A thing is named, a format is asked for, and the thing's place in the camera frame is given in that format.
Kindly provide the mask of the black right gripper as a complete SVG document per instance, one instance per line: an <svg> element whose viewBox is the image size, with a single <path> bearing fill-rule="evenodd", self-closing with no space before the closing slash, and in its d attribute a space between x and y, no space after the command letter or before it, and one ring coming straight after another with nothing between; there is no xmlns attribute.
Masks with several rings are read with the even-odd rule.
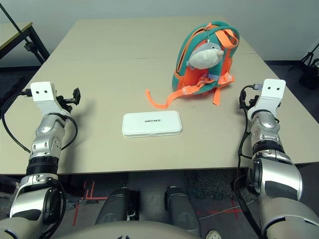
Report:
<svg viewBox="0 0 319 239"><path fill-rule="evenodd" d="M258 96L255 96L253 99L250 99L248 104L246 104L245 99L246 98L244 98L244 97L240 98L240 109L249 110L249 109L251 109L252 107L255 106L255 104L256 104L256 102L258 100Z"/></svg>

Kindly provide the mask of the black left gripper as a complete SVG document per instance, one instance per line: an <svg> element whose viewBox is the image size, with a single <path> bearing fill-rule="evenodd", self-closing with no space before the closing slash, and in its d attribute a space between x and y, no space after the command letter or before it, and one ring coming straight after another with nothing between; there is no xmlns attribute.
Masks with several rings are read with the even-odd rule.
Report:
<svg viewBox="0 0 319 239"><path fill-rule="evenodd" d="M58 101L59 105L66 110L68 113L71 113L72 107L70 104L79 104L81 99L81 93L79 88L74 89L73 91L73 98L71 99L65 99L63 96L56 97L56 100Z"/></svg>

